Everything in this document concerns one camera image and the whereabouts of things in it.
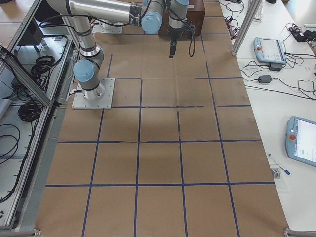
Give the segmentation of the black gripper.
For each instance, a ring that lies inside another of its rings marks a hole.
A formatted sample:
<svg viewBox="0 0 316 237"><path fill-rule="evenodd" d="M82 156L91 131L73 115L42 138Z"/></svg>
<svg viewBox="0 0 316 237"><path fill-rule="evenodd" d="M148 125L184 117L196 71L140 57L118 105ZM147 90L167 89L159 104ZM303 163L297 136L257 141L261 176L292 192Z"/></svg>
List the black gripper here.
<svg viewBox="0 0 316 237"><path fill-rule="evenodd" d="M184 30L185 30L185 27L181 27L181 28L168 27L168 36L170 38L169 58L174 58L175 53L176 53L177 40L182 36Z"/></svg>

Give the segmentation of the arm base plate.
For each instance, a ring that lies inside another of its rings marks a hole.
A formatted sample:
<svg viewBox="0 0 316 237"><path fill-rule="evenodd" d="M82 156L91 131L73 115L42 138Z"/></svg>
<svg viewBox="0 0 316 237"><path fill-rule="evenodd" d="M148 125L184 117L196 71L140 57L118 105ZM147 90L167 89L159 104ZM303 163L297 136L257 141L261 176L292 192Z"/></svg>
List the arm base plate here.
<svg viewBox="0 0 316 237"><path fill-rule="evenodd" d="M95 90L82 89L78 83L74 95L73 109L110 109L112 106L115 78L101 78Z"/></svg>

